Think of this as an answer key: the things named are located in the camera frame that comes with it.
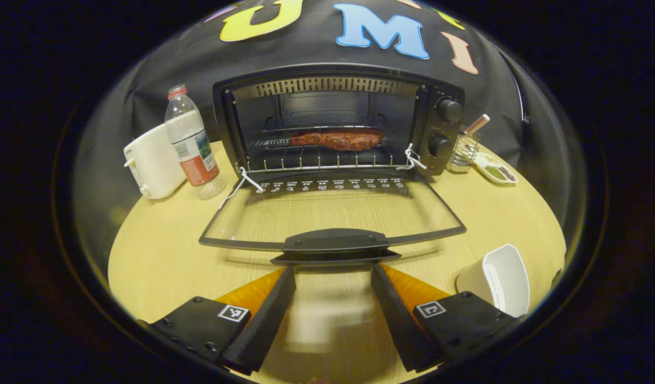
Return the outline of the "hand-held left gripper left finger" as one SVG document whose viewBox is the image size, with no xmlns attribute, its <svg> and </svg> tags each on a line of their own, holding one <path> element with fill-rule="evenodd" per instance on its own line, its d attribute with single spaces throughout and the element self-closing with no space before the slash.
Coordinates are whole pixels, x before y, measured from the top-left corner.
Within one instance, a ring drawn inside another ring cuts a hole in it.
<svg viewBox="0 0 655 384">
<path fill-rule="evenodd" d="M 295 290 L 294 268 L 279 268 L 217 299 L 195 296 L 138 323 L 198 369 L 249 375 L 261 369 Z"/>
</svg>

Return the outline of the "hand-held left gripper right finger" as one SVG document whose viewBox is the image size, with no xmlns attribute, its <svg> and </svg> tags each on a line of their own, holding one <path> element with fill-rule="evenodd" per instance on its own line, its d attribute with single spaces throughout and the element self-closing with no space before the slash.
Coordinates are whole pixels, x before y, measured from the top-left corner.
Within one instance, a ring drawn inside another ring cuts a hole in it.
<svg viewBox="0 0 655 384">
<path fill-rule="evenodd" d="M 449 294 L 384 264 L 372 267 L 371 286 L 407 371 L 469 360 L 517 322 L 473 292 Z"/>
</svg>

